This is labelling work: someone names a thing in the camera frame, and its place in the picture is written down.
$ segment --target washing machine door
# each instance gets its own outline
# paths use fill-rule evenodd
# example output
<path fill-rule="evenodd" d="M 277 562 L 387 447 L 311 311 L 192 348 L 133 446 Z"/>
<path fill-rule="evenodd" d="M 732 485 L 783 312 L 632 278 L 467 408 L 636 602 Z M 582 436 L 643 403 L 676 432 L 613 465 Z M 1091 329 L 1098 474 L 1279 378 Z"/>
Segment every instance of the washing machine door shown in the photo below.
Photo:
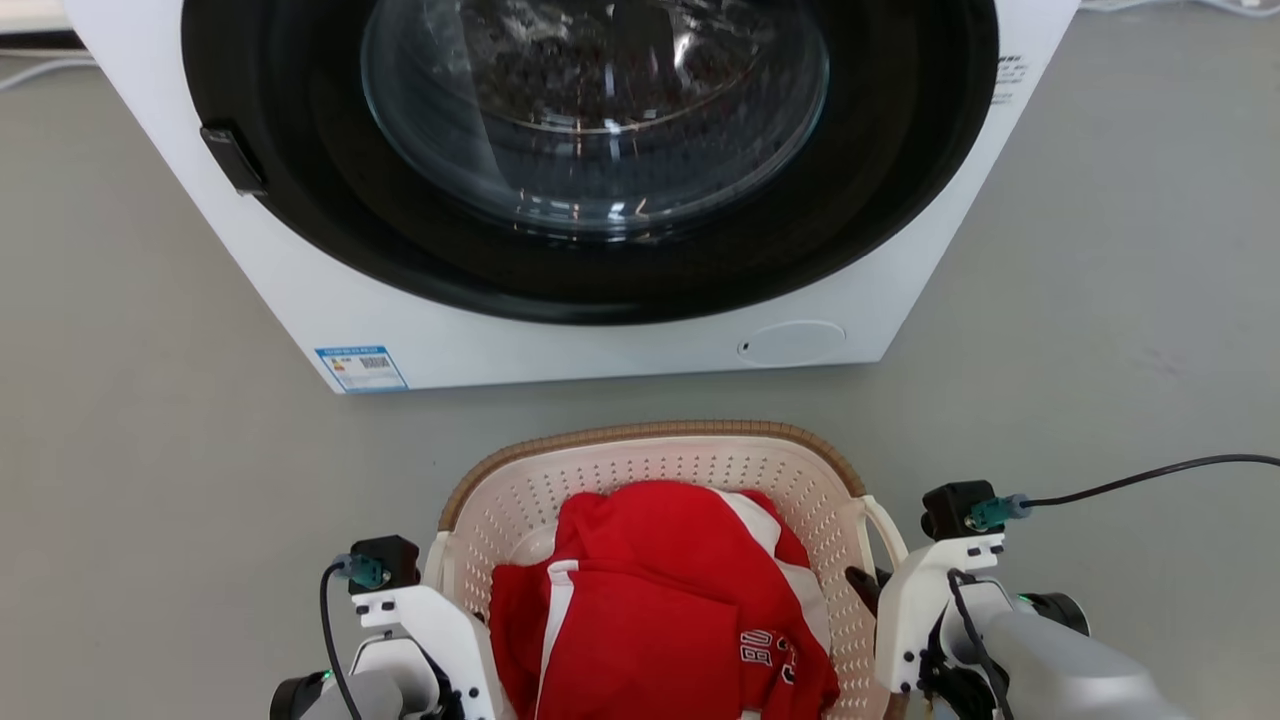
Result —
<path fill-rule="evenodd" d="M 627 324 L 856 261 L 959 168 L 993 0 L 187 0 L 210 151 L 320 250 L 456 307 Z"/>

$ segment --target cable connector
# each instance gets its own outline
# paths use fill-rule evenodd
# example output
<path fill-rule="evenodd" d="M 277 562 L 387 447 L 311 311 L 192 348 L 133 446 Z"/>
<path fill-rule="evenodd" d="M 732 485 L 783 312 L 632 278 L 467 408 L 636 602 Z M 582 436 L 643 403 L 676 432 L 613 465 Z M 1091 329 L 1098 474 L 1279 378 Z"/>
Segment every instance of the cable connector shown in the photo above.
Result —
<path fill-rule="evenodd" d="M 347 578 L 365 589 L 375 591 L 392 579 L 390 570 L 383 568 L 378 560 L 364 555 L 339 555 L 333 562 L 342 565 L 334 575 Z"/>
<path fill-rule="evenodd" d="M 1025 495 L 1016 493 L 979 502 L 969 509 L 964 524 L 972 530 L 986 532 L 1004 525 L 1006 520 L 1021 520 L 1032 514 L 1030 507 L 1024 507 L 1029 500 Z"/>

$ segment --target black cable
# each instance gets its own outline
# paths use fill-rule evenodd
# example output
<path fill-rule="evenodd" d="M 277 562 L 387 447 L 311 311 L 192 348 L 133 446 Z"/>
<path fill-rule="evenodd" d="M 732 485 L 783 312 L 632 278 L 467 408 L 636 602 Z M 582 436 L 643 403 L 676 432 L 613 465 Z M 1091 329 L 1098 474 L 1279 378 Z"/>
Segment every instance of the black cable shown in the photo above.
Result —
<path fill-rule="evenodd" d="M 1064 495 L 1061 497 L 1047 497 L 1043 500 L 1024 500 L 1020 505 L 1023 507 L 1048 507 L 1051 505 L 1066 505 L 1069 502 L 1088 500 L 1091 497 L 1111 492 L 1114 489 L 1129 487 L 1132 484 L 1137 484 L 1143 480 L 1149 480 L 1152 478 L 1158 478 L 1161 475 L 1171 475 L 1174 473 L 1181 473 L 1183 470 L 1190 470 L 1193 468 L 1203 468 L 1204 465 L 1220 465 L 1222 462 L 1260 462 L 1262 465 L 1275 465 L 1276 468 L 1280 468 L 1280 457 L 1271 457 L 1270 455 L 1210 455 L 1208 457 L 1197 457 L 1196 460 L 1188 460 L 1185 462 L 1178 462 L 1175 465 L 1165 465 L 1164 468 L 1156 468 L 1155 470 L 1147 470 L 1146 473 L 1139 473 L 1137 475 L 1132 475 L 1121 480 L 1107 483 L 1105 486 L 1098 486 L 1096 488 L 1082 491 L 1074 495 Z"/>
<path fill-rule="evenodd" d="M 320 578 L 320 625 L 324 628 L 324 650 L 329 653 L 329 667 L 333 669 L 333 679 L 338 682 L 338 692 L 342 693 L 342 700 L 347 703 L 351 720 L 362 720 L 360 708 L 356 707 L 356 701 L 351 697 L 351 688 L 347 687 L 347 676 L 342 673 L 338 651 L 333 647 L 333 628 L 329 626 L 329 578 L 344 566 L 344 562 L 334 562 L 325 569 Z"/>
<path fill-rule="evenodd" d="M 974 651 L 978 653 L 978 662 L 987 673 L 987 682 L 991 683 L 991 694 L 996 696 L 996 703 L 1000 705 L 1000 712 L 1005 716 L 1005 720 L 1014 720 L 1014 711 L 1009 708 L 1009 688 L 1005 687 L 1005 676 L 996 671 L 996 664 L 991 660 L 987 646 L 982 642 L 982 635 L 978 634 L 978 626 L 973 624 L 973 616 L 969 615 L 969 606 L 964 603 L 964 594 L 960 593 L 960 580 L 973 583 L 975 579 L 973 575 L 952 568 L 947 570 L 947 580 L 951 583 L 951 597 L 955 598 L 956 612 L 964 620 L 964 632 L 969 635 L 969 642 L 973 643 Z"/>

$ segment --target blue and white sticker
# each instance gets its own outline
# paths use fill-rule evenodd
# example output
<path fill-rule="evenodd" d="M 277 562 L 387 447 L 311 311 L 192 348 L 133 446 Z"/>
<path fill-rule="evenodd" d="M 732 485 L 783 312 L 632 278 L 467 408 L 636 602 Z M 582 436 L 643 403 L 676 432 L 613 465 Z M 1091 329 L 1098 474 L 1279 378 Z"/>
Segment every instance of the blue and white sticker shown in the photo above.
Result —
<path fill-rule="evenodd" d="M 396 392 L 408 389 L 404 375 L 380 345 L 317 347 L 316 355 L 343 392 Z"/>

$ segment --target basket rim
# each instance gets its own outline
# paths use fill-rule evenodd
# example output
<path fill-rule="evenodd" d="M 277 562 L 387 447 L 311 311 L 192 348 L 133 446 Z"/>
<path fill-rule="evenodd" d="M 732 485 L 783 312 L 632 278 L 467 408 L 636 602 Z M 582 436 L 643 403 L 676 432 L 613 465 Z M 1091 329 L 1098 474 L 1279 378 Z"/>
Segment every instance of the basket rim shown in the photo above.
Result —
<path fill-rule="evenodd" d="M 545 438 L 538 438 L 516 445 L 509 445 L 476 464 L 458 486 L 453 488 L 444 510 L 440 512 L 439 532 L 452 533 L 457 528 L 462 507 L 467 503 L 471 493 L 499 468 L 509 465 L 517 460 L 586 447 L 591 445 L 604 445 L 609 442 L 626 442 L 634 439 L 658 438 L 684 438 L 684 437 L 759 437 L 769 439 L 782 439 L 794 442 L 809 450 L 823 460 L 840 482 L 849 491 L 850 497 L 867 495 L 867 487 L 854 470 L 854 466 L 845 460 L 829 442 L 813 434 L 804 428 L 788 425 L 786 423 L 769 423 L 763 420 L 667 420 L 659 423 L 637 423 L 630 425 L 612 425 L 590 430 L 577 430 L 562 433 Z"/>

